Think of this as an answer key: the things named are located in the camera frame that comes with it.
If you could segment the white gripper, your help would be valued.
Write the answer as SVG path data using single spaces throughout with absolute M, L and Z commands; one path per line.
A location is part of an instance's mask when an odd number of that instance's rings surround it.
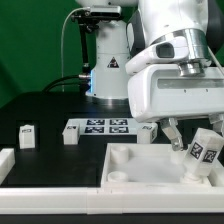
M 224 137 L 224 76 L 215 67 L 205 76 L 181 77 L 175 64 L 151 65 L 128 83 L 132 117 L 138 122 L 160 121 L 172 149 L 183 149 L 175 118 L 209 116 L 213 130 Z

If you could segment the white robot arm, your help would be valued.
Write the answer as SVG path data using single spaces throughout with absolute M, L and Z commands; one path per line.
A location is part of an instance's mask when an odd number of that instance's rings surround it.
M 125 100 L 141 123 L 158 122 L 175 150 L 179 119 L 207 117 L 224 133 L 224 72 L 210 46 L 224 17 L 215 0 L 76 0 L 96 29 L 86 95 Z

